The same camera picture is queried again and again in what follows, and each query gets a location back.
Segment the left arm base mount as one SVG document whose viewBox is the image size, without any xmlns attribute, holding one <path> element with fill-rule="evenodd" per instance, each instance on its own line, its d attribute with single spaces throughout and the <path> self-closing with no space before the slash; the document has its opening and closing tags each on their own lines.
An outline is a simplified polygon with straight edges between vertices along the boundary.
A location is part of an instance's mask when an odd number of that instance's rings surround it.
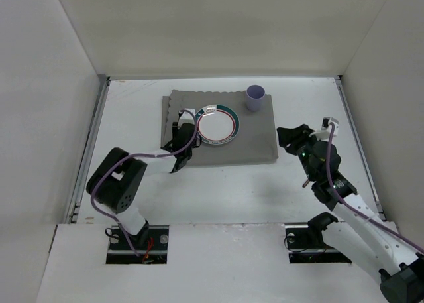
<svg viewBox="0 0 424 303">
<path fill-rule="evenodd" d="M 109 238 L 106 263 L 110 265 L 162 265 L 167 263 L 170 227 L 168 225 L 153 225 L 143 244 L 133 246 L 139 256 L 128 244 L 118 226 L 105 229 Z"/>
</svg>

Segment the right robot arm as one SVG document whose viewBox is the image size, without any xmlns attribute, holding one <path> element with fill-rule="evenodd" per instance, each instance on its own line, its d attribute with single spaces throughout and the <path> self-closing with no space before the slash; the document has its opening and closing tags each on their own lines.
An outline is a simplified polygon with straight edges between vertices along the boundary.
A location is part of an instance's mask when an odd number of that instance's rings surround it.
<svg viewBox="0 0 424 303">
<path fill-rule="evenodd" d="M 305 124 L 277 129 L 278 144 L 299 158 L 313 194 L 328 209 L 308 221 L 305 234 L 359 266 L 388 302 L 422 302 L 423 248 L 389 228 L 339 172 L 332 143 L 338 128 L 326 117 L 318 131 Z"/>
</svg>

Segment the white plate with green rim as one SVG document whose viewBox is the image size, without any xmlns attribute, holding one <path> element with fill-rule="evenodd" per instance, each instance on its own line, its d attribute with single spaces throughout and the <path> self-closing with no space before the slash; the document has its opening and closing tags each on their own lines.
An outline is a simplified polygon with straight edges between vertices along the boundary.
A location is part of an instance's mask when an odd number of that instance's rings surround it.
<svg viewBox="0 0 424 303">
<path fill-rule="evenodd" d="M 207 105 L 195 117 L 198 134 L 207 145 L 227 144 L 239 133 L 239 117 L 227 106 Z"/>
</svg>

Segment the grey cloth placemat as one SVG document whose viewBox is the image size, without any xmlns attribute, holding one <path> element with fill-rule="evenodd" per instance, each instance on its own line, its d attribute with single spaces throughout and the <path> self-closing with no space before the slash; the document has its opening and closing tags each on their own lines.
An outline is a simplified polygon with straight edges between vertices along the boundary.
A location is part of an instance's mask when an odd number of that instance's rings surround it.
<svg viewBox="0 0 424 303">
<path fill-rule="evenodd" d="M 276 126 L 272 96 L 265 95 L 259 111 L 249 111 L 243 91 L 203 92 L 172 90 L 162 98 L 161 144 L 172 138 L 172 123 L 178 111 L 184 108 L 200 110 L 207 105 L 224 105 L 239 118 L 240 129 L 236 137 L 224 145 L 205 142 L 193 150 L 190 167 L 236 166 L 244 164 L 270 164 L 278 159 Z"/>
</svg>

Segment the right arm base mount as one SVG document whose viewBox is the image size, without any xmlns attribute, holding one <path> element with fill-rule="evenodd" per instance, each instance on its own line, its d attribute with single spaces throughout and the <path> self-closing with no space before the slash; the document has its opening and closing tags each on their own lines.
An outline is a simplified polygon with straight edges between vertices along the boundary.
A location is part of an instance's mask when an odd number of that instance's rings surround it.
<svg viewBox="0 0 424 303">
<path fill-rule="evenodd" d="M 352 263 L 344 254 L 316 239 L 306 224 L 286 225 L 285 232 L 284 246 L 291 264 Z"/>
</svg>

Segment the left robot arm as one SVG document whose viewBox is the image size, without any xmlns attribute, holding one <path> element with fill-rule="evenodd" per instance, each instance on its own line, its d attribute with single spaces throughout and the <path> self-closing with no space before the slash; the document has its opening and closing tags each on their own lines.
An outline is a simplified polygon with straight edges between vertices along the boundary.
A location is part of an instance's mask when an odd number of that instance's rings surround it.
<svg viewBox="0 0 424 303">
<path fill-rule="evenodd" d="M 142 179 L 153 174 L 178 172 L 199 145 L 196 121 L 175 122 L 172 139 L 160 150 L 130 154 L 115 147 L 88 180 L 86 191 L 91 205 L 115 221 L 134 252 L 144 245 L 149 231 L 148 221 L 132 206 Z"/>
</svg>

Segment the lilac plastic cup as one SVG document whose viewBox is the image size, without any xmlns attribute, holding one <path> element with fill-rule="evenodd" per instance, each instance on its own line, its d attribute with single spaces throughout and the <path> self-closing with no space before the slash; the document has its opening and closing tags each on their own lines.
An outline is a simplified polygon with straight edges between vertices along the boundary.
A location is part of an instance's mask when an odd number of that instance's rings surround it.
<svg viewBox="0 0 424 303">
<path fill-rule="evenodd" d="M 246 89 L 246 107 L 249 111 L 259 111 L 265 97 L 265 89 L 259 85 L 251 85 Z"/>
</svg>

